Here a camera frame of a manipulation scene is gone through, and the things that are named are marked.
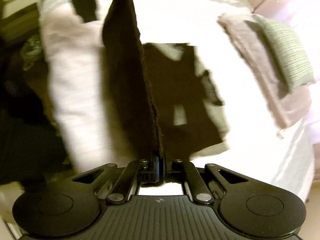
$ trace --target triangular cutout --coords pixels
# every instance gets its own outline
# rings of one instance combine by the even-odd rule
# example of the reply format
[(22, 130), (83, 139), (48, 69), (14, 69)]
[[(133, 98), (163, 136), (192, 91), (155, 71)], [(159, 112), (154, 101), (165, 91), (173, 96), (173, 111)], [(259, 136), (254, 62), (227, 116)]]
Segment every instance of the triangular cutout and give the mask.
[(225, 171), (225, 170), (218, 170), (218, 172), (230, 184), (238, 184), (238, 183), (243, 183), (243, 182), (247, 182), (248, 181), (247, 179), (241, 178), (241, 177), (239, 177), (237, 175), (234, 175), (234, 174), (232, 174), (232, 173), (230, 173), (228, 171)]
[(99, 177), (101, 175), (101, 173), (103, 173), (103, 170), (97, 170), (97, 171), (94, 171), (94, 172), (87, 174), (85, 176), (73, 179), (73, 181), (84, 183), (84, 184), (91, 184), (92, 182), (94, 182), (96, 180), (97, 177)]

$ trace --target ribbed black surface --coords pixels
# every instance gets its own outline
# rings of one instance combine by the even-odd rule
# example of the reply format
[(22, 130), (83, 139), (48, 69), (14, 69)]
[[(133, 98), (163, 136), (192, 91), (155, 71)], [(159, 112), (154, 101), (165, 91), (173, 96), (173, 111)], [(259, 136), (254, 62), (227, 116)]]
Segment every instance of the ribbed black surface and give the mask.
[[(24, 236), (21, 240), (31, 240)], [(109, 207), (95, 225), (65, 240), (245, 240), (226, 228), (210, 207), (187, 196), (132, 196)]]

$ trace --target silver screw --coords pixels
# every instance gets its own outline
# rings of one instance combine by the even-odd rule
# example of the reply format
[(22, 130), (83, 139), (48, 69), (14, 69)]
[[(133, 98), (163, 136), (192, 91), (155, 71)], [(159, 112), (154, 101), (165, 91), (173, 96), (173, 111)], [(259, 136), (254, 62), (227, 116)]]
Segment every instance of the silver screw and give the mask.
[(119, 193), (113, 193), (111, 195), (108, 196), (108, 199), (111, 201), (121, 201), (124, 199), (124, 196), (122, 194)]
[(211, 199), (211, 196), (207, 193), (200, 193), (196, 196), (197, 200), (207, 202)]

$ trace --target green ribbed cloth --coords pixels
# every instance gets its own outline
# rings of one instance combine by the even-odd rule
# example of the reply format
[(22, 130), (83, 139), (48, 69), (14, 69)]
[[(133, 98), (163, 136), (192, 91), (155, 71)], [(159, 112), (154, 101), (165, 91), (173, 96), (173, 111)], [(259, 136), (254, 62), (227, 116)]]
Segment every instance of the green ribbed cloth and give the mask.
[(261, 15), (253, 17), (263, 28), (289, 92), (292, 94), (298, 87), (314, 83), (311, 63), (294, 29)]

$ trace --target beige towel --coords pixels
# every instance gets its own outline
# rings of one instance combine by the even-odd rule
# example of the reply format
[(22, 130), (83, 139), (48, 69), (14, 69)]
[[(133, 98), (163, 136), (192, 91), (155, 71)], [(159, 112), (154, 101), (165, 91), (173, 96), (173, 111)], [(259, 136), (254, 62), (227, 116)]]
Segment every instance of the beige towel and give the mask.
[(225, 28), (254, 73), (277, 125), (281, 129), (288, 128), (307, 114), (311, 105), (308, 86), (301, 86), (289, 94), (263, 30), (252, 16), (223, 14), (218, 23)]

